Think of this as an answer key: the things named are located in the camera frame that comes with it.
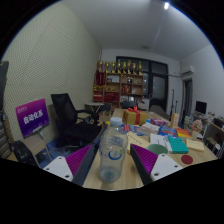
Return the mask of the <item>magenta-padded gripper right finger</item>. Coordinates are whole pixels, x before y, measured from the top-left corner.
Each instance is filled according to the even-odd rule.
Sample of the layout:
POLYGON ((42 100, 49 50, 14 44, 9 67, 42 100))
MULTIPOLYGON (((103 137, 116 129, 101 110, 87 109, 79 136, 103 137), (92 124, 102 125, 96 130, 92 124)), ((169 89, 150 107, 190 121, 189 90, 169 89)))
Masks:
POLYGON ((169 155, 164 153, 157 155, 135 144, 130 145, 130 154, 144 185, 182 169, 182 166, 169 155))

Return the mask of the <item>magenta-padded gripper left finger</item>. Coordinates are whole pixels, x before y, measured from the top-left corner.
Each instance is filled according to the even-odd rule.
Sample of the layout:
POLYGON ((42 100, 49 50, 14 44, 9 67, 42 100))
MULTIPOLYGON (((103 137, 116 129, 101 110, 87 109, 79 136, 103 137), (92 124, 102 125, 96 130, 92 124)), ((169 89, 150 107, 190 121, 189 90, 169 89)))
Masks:
POLYGON ((94 145, 88 145, 67 157, 58 156, 44 170, 69 182, 73 182, 78 186, 82 186, 96 152, 97 149, 94 145))

